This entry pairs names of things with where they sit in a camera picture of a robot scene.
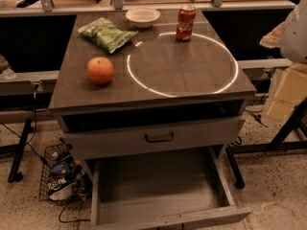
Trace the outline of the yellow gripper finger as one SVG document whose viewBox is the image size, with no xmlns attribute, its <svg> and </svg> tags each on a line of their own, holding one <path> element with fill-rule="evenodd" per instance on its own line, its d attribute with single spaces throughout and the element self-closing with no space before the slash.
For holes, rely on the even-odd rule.
<svg viewBox="0 0 307 230">
<path fill-rule="evenodd" d="M 292 64 L 273 75 L 270 93 L 265 106 L 266 118 L 282 123 L 307 97 L 307 65 Z"/>
<path fill-rule="evenodd" d="M 270 49 L 279 48 L 283 25 L 284 23 L 280 23 L 271 32 L 264 35 L 260 40 L 260 45 Z"/>
</svg>

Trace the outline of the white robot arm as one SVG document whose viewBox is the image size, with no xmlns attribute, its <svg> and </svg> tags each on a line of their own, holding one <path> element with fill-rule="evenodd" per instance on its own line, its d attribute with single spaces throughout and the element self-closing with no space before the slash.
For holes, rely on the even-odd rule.
<svg viewBox="0 0 307 230">
<path fill-rule="evenodd" d="M 292 62 L 282 73 L 267 109 L 269 119 L 283 122 L 307 97 L 307 0 L 300 0 L 284 22 L 262 37 L 260 45 L 279 48 L 281 56 Z"/>
</svg>

